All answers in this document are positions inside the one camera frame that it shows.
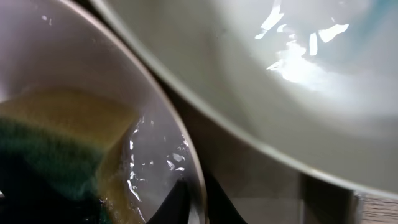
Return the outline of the light blue stained plate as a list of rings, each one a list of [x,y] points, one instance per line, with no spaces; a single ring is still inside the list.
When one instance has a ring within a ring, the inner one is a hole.
[[[258,151],[397,197],[397,2],[115,0],[94,6],[164,82]]]

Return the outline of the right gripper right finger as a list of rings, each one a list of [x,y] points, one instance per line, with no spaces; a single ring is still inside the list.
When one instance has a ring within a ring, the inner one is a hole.
[[[207,191],[208,218],[210,224],[247,224],[240,216],[217,180],[203,173]]]

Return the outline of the green and yellow sponge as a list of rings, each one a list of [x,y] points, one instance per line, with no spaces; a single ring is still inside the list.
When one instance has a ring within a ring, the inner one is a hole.
[[[84,91],[1,103],[2,223],[138,223],[123,142],[135,111]]]

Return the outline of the white plate front stained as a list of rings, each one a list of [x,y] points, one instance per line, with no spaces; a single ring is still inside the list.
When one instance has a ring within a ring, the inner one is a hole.
[[[184,179],[190,193],[188,223],[207,223],[200,183],[202,170],[193,162],[192,181],[183,174],[149,169],[155,185],[142,198],[131,193],[135,177],[127,141],[140,115],[159,106],[172,115],[173,106],[148,69],[89,11],[73,1],[1,2],[1,103],[33,91],[84,91],[132,108],[137,121],[126,133],[122,161],[127,194],[146,223],[159,209],[176,181]]]

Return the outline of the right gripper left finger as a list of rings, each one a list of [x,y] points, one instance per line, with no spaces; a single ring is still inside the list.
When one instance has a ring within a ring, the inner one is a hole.
[[[187,224],[190,213],[190,193],[184,179],[176,181],[165,200],[147,224]]]

